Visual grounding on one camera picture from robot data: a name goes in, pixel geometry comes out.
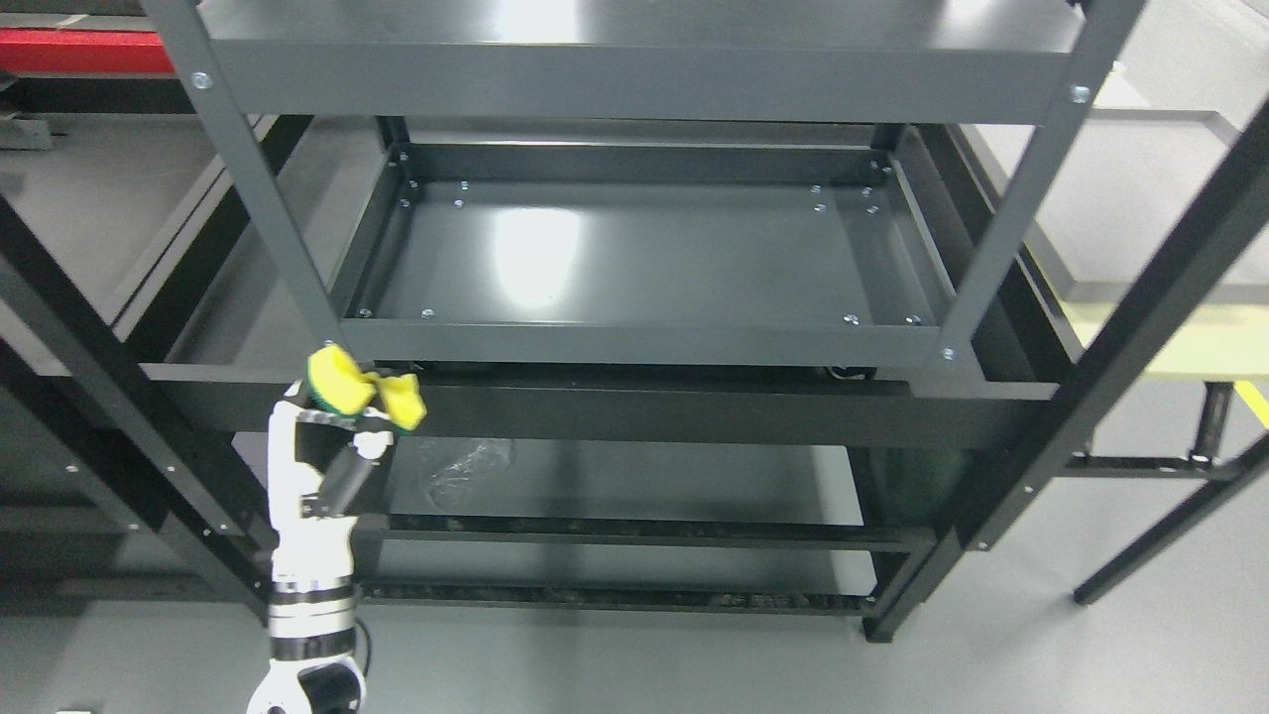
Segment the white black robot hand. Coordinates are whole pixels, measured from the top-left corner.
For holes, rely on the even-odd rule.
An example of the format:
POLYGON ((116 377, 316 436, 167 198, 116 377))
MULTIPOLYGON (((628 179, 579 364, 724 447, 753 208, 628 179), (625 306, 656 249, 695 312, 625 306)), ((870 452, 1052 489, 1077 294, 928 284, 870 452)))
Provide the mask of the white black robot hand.
POLYGON ((360 412, 336 413, 294 380, 268 421, 269 525, 273 588, 280 594, 346 586, 354 572, 352 531, 365 487, 426 415, 416 375, 373 369, 360 412))

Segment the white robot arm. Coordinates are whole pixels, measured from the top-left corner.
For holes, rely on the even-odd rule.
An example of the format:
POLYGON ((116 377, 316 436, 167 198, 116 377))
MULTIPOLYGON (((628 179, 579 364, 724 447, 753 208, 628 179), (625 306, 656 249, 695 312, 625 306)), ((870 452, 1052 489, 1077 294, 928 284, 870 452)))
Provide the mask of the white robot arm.
POLYGON ((359 713, 367 681, 358 632, 348 574, 272 583, 268 668, 245 711, 359 713))

